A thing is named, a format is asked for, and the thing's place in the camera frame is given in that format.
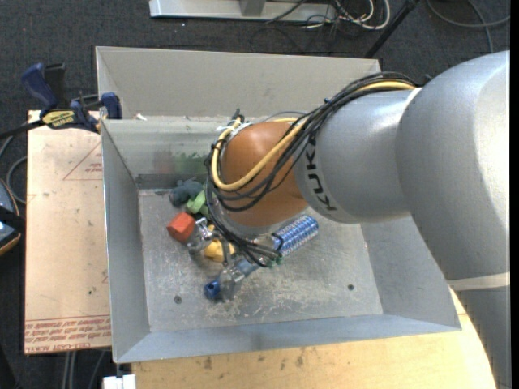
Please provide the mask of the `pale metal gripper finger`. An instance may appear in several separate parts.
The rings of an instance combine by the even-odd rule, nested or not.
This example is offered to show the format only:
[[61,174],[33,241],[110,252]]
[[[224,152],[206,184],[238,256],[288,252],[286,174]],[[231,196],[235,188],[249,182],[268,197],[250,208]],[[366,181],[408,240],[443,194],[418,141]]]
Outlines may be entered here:
[[250,263],[245,258],[239,258],[232,265],[226,267],[219,275],[220,292],[219,298],[222,301],[231,301],[236,292],[240,289],[242,282],[260,265]]
[[186,247],[190,255],[198,254],[205,250],[213,240],[212,230],[208,227],[208,220],[205,217],[195,222],[194,228],[187,239]]

